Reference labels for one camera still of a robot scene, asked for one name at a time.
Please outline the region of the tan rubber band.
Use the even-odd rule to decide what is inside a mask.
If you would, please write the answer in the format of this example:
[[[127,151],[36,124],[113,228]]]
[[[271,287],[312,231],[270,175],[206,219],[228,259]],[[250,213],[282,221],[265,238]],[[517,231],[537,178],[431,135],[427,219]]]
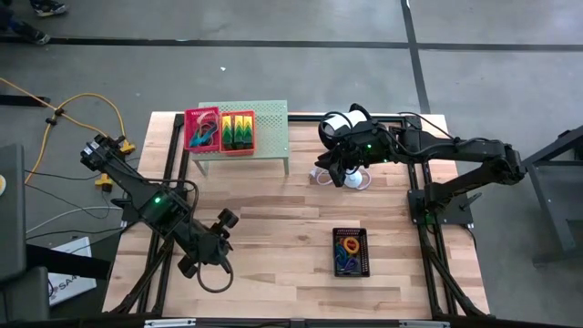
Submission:
[[[218,118],[219,115],[215,112],[205,111],[197,116],[195,119],[195,128],[198,131],[203,130],[216,130],[218,128]]]

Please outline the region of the large blue rubber band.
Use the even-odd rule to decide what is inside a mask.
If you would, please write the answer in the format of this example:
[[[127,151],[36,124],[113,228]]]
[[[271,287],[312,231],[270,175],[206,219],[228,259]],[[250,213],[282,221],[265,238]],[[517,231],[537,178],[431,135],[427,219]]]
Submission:
[[[191,148],[212,146],[213,137],[218,129],[216,122],[203,123],[197,127],[193,136],[190,138],[189,146]]]

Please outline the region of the orange plastic basket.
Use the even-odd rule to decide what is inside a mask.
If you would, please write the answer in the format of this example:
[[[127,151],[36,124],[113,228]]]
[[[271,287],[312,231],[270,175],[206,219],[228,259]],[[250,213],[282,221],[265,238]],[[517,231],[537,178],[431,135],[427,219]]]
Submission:
[[[226,116],[229,115],[231,116],[231,120],[232,120],[232,128],[234,126],[233,124],[233,117],[234,116],[252,116],[253,117],[253,130],[254,130],[254,135],[253,135],[253,148],[252,149],[246,149],[243,148],[242,149],[235,149],[233,147],[233,142],[232,142],[232,149],[230,150],[224,150],[222,147],[222,141],[221,141],[221,131],[222,131],[222,127],[221,127],[221,117],[222,116]],[[255,146],[256,146],[256,142],[255,142],[255,128],[256,128],[256,124],[255,124],[255,112],[253,110],[243,110],[243,111],[233,111],[233,112],[221,112],[220,113],[220,152],[227,155],[227,156],[250,156],[253,155],[255,152]]]

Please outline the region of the white printed sign board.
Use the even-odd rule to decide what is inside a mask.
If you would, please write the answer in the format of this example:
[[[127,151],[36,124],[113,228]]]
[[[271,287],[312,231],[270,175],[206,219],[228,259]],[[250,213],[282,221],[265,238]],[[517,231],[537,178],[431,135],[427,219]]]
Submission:
[[[53,251],[72,253],[79,256],[91,257],[90,241],[88,237],[76,239],[53,248]],[[50,272],[48,274],[49,305],[55,306],[82,293],[97,287],[97,281],[92,278],[82,278],[77,275],[66,275]]]

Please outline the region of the black plastic basket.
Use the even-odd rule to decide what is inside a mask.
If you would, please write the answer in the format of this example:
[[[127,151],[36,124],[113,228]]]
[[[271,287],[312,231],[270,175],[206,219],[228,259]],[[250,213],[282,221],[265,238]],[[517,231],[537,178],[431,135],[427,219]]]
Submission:
[[[360,242],[360,250],[358,253],[351,255],[351,258],[358,260],[360,268],[357,272],[352,272],[351,274],[341,274],[337,272],[337,264],[334,259],[335,257],[335,245],[337,243],[342,244],[342,240],[345,237],[355,237]],[[371,274],[370,261],[369,261],[369,251],[368,251],[368,239],[367,230],[364,228],[333,228],[332,229],[332,250],[333,250],[333,273],[335,277],[346,277],[346,278],[364,278],[369,277]]]

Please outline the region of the dark grey storage box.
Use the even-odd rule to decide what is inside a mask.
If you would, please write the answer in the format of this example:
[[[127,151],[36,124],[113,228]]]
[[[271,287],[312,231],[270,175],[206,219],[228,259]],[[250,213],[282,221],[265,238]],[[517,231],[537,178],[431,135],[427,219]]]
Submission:
[[[49,317],[45,267],[35,267],[17,278],[0,282],[0,323],[44,321]]]

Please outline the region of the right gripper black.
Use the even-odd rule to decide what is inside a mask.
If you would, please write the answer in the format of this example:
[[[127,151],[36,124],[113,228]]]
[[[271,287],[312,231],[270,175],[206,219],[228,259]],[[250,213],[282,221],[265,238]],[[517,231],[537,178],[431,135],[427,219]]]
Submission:
[[[389,162],[390,146],[386,126],[376,119],[359,122],[330,151],[321,154],[314,165],[329,170],[334,186],[341,187],[348,172]]]

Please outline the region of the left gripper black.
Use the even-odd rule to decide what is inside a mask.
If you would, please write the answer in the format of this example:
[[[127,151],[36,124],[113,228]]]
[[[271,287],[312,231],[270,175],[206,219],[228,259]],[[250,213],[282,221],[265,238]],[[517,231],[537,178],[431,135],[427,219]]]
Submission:
[[[194,220],[181,222],[177,226],[177,244],[185,252],[178,264],[181,273],[190,279],[199,271],[200,264],[221,266],[226,273],[232,273],[227,258],[232,251],[228,228],[233,228],[238,221],[238,216],[224,209],[210,228]]]

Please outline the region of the black metal beam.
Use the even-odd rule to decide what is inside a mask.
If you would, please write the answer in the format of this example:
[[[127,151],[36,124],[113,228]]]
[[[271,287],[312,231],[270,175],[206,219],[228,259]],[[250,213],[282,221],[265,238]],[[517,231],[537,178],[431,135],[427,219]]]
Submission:
[[[48,248],[26,245],[26,268],[45,267],[48,272],[106,280],[111,262]]]

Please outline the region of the green perforated metal shelf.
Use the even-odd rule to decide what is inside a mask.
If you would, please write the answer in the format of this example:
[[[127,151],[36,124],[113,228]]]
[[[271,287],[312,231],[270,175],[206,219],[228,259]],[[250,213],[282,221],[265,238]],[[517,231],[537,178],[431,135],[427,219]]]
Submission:
[[[254,153],[251,155],[227,155],[221,152],[194,153],[190,159],[203,176],[208,175],[209,164],[212,161],[255,159],[281,159],[284,174],[289,175],[290,146],[286,100],[201,102],[199,106],[203,108],[218,107],[220,113],[227,114],[253,110],[255,116],[253,122],[256,140]]]

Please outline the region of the blue coil wrist keychain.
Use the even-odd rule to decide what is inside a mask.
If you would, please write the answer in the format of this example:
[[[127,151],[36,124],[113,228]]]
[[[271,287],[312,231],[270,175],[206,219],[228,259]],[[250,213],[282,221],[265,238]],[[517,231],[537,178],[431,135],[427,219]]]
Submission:
[[[340,266],[345,266],[351,259],[351,254],[340,244],[335,245],[335,257],[336,263]]]

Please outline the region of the red plastic basket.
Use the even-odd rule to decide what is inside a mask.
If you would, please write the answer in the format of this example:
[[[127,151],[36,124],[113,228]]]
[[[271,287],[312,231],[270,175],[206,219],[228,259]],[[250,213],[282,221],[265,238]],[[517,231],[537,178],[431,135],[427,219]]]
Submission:
[[[218,118],[218,129],[213,137],[214,143],[212,146],[197,147],[197,148],[191,148],[189,146],[190,138],[193,136],[193,134],[196,130],[195,119],[197,118],[198,115],[200,115],[202,112],[205,112],[205,111],[215,112],[219,115],[219,118],[220,118],[220,111],[219,111],[218,107],[193,108],[193,109],[187,109],[184,112],[184,126],[185,126],[184,149],[185,150],[188,150],[188,151],[193,152],[193,153],[209,153],[209,152],[218,151],[220,149],[219,118]]]

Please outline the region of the narrow yellow green box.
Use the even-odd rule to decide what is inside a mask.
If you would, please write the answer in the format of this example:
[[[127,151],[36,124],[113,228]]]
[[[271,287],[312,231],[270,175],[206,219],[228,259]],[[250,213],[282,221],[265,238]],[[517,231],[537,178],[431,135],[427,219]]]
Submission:
[[[233,128],[231,116],[226,115],[221,117],[221,141],[224,150],[232,149],[233,142]]]

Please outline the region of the grey equipment case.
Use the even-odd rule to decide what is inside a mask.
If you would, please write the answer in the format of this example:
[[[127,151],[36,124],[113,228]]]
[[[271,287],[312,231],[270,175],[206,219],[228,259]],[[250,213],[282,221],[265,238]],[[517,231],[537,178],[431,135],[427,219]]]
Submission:
[[[0,283],[26,270],[24,148],[0,148]]]

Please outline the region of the person's shoe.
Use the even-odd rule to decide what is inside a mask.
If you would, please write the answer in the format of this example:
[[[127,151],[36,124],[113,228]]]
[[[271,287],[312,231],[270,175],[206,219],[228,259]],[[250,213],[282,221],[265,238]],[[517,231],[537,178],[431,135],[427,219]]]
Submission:
[[[29,43],[39,46],[46,45],[51,39],[51,37],[45,32],[14,17],[9,18],[8,20],[0,20],[0,30],[2,31],[10,30],[17,36],[20,36],[24,40],[28,41]]]
[[[40,17],[63,15],[68,11],[68,6],[57,0],[29,0],[33,11]]]

